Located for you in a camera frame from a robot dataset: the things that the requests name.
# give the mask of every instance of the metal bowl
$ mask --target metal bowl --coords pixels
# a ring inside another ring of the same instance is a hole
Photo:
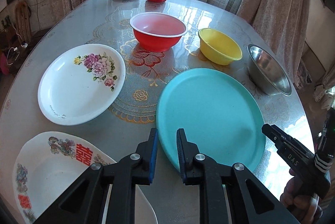
[[[291,84],[279,63],[268,52],[254,44],[248,45],[248,52],[249,73],[254,83],[268,95],[282,93],[290,96]]]

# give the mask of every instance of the blue plastic plate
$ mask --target blue plastic plate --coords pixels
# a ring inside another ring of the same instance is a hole
[[[176,132],[218,163],[258,166],[265,147],[264,120],[251,94],[232,77],[192,69],[173,78],[158,101],[156,122],[162,147],[179,170]]]

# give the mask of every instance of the table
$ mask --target table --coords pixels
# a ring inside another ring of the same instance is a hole
[[[189,32],[165,53],[151,53],[138,47],[129,19],[145,11],[170,14],[187,23]],[[198,50],[200,28],[216,28],[241,47],[243,58],[230,66],[207,60]],[[61,126],[47,120],[39,109],[37,88],[46,68],[56,57],[85,43],[110,45],[125,60],[124,87],[111,107],[95,119],[78,126]],[[0,195],[19,223],[11,175],[21,147],[44,131],[62,131],[91,142],[118,161],[147,140],[155,127],[155,107],[161,90],[178,73],[197,67],[220,70],[238,80],[259,105],[264,121],[276,124],[300,140],[311,151],[313,141],[304,109],[296,91],[290,97],[268,96],[249,79],[248,44],[272,53],[254,29],[240,17],[196,0],[167,0],[163,4],[146,0],[87,0],[66,15],[39,42],[27,58],[10,88],[0,114]],[[263,158],[254,174],[279,198],[290,179],[289,167],[267,139]],[[158,222],[198,223],[199,191],[184,186],[159,145],[155,179],[142,186]]]

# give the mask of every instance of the floral plate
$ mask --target floral plate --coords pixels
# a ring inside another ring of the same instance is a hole
[[[115,163],[91,143],[62,132],[43,132],[25,143],[12,175],[16,204],[25,222],[33,223],[94,162]],[[106,202],[103,224],[107,207]],[[138,186],[135,224],[157,224],[155,212]]]
[[[121,91],[125,63],[113,48],[84,44],[66,51],[46,69],[38,89],[44,116],[78,125],[103,113]]]

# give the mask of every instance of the finger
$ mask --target finger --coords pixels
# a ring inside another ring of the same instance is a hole
[[[281,203],[282,205],[284,205],[286,208],[289,206],[289,205],[285,202],[284,194],[281,194],[281,195],[280,195],[279,201],[280,201],[280,203]]]
[[[311,205],[311,196],[297,196],[293,200],[293,204],[301,210],[307,211]]]
[[[288,192],[287,187],[284,188],[284,193],[282,194],[282,200],[287,204],[287,206],[293,204],[293,196]]]
[[[314,215],[313,224],[316,223],[316,222],[320,219],[320,217],[322,217],[322,213],[323,213],[323,212],[322,212],[321,207],[318,206],[318,207],[316,208],[316,212],[315,212],[315,215]]]
[[[292,192],[293,192],[293,190],[294,190],[294,178],[291,178],[291,179],[287,182],[285,188],[287,189],[287,192],[288,192],[288,193],[292,193]]]
[[[316,196],[315,198],[310,199],[310,207],[307,210],[307,213],[304,219],[301,221],[301,224],[311,224],[314,220],[315,212],[318,208],[319,197]]]
[[[295,176],[295,172],[293,171],[292,168],[290,168],[289,173],[290,173],[290,175]]]

